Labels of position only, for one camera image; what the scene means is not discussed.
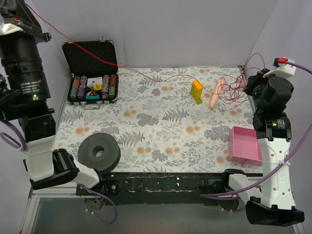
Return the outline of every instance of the case handle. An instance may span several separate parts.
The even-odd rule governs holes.
[[[82,101],[81,104],[82,104],[82,107],[85,109],[85,110],[98,110],[100,107],[101,107],[101,103],[102,101],[97,101],[97,106],[90,106],[90,107],[87,107],[87,103],[85,101]]]

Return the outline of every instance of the gray disc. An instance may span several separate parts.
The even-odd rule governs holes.
[[[107,133],[88,136],[78,149],[78,161],[97,169],[101,174],[111,172],[119,163],[120,148],[115,138]]]

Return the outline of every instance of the stack of poker chips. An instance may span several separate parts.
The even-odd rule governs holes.
[[[79,84],[80,84],[80,77],[75,77],[73,86],[72,86],[72,91],[70,92],[70,99],[75,100],[78,95],[78,89],[79,89]]]
[[[109,75],[103,76],[102,98],[108,98]]]
[[[80,79],[80,86],[78,89],[78,95],[77,98],[78,99],[84,99],[84,94],[86,91],[86,85],[87,85],[87,77],[86,76],[82,76]]]
[[[112,74],[109,81],[108,98],[114,99],[116,91],[116,75]]]

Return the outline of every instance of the robotic arm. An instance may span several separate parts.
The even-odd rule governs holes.
[[[94,187],[103,181],[97,171],[75,161],[65,149],[51,152],[56,133],[54,109],[46,104],[51,96],[36,46],[48,42],[51,35],[42,33],[24,0],[2,0],[0,13],[0,57],[11,87],[1,80],[0,119],[19,120],[27,142],[24,164],[33,189],[69,181]]]
[[[252,188],[239,194],[252,224],[289,226],[304,221],[304,213],[296,209],[291,191],[290,164],[284,162],[289,153],[292,131],[283,111],[293,92],[287,78],[294,75],[295,67],[280,62],[280,59],[275,59],[275,70],[263,69],[250,76],[244,90],[255,103],[253,127],[262,154],[263,176],[271,173],[278,164],[283,164],[262,183],[262,191]],[[236,191],[248,187],[250,182],[244,174],[238,173],[229,175],[228,185]]]

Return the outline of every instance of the black case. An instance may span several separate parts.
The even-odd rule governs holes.
[[[84,49],[90,51],[102,60],[117,64],[117,58],[115,53],[114,43],[111,40],[106,41],[80,41],[76,42]],[[71,42],[64,43],[62,45],[63,52],[65,54],[69,69],[72,73],[72,79],[70,83],[70,89],[67,95],[67,103],[72,105],[81,104],[100,104],[100,103],[112,103],[117,101],[118,97],[118,67],[103,63],[93,56],[87,54]],[[103,77],[104,75],[116,74],[116,91],[114,99],[102,99],[101,95],[99,99],[70,99],[70,93],[72,90],[74,77],[86,76],[87,78]]]

